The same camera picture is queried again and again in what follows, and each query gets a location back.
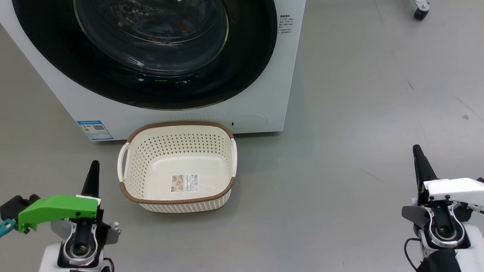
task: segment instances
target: laundry basket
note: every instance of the laundry basket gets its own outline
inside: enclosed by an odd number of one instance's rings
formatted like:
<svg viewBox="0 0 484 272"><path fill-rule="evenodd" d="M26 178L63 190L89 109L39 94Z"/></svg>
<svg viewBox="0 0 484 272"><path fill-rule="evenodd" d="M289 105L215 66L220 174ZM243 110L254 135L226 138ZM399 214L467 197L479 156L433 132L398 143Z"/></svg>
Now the laundry basket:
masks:
<svg viewBox="0 0 484 272"><path fill-rule="evenodd" d="M236 172L234 137L214 122L143 126L118 157L122 192L152 212L218 209L230 197Z"/></svg>

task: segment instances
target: front-loading washing machine door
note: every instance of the front-loading washing machine door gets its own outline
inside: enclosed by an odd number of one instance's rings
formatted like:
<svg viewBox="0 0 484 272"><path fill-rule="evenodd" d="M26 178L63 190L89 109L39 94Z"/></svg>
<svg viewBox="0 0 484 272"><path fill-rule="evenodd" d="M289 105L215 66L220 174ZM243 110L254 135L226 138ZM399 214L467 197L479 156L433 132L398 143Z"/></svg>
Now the front-loading washing machine door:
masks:
<svg viewBox="0 0 484 272"><path fill-rule="evenodd" d="M36 48L81 86L152 109L227 100L265 69L273 0L13 0Z"/></svg>

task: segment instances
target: gray floor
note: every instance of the gray floor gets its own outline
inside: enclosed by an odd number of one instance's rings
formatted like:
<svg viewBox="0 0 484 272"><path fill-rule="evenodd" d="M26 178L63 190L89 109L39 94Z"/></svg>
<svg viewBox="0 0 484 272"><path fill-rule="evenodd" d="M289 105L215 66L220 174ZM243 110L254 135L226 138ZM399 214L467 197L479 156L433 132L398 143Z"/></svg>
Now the gray floor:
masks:
<svg viewBox="0 0 484 272"><path fill-rule="evenodd" d="M90 142L0 29L0 199L75 195L96 159L105 218L124 231L106 248L118 272L411 271L412 145L439 177L484 176L484 2L436 0L423 22L413 11L308 0L284 132L237 138L230 201L184 215L122 195L122 143ZM56 240L48 225L2 238L1 269L36 271Z"/></svg>

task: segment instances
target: blue and white sticker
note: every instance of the blue and white sticker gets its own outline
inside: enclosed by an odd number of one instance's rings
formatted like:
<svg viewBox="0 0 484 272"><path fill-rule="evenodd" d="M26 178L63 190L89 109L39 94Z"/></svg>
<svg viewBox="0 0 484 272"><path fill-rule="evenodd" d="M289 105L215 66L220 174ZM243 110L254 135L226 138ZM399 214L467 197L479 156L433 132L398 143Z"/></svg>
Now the blue and white sticker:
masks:
<svg viewBox="0 0 484 272"><path fill-rule="evenodd" d="M101 121L77 121L91 141L112 140L113 137L107 131Z"/></svg>

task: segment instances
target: green robot arm part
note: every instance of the green robot arm part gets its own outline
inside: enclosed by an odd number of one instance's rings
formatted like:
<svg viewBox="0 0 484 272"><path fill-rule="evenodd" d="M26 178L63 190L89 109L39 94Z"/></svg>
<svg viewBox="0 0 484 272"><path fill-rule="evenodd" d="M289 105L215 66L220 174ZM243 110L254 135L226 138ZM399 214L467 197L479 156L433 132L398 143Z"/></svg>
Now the green robot arm part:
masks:
<svg viewBox="0 0 484 272"><path fill-rule="evenodd" d="M29 227L37 231L37 225L65 218L95 218L98 202L93 198L54 195L39 199L18 214L18 231Z"/></svg>

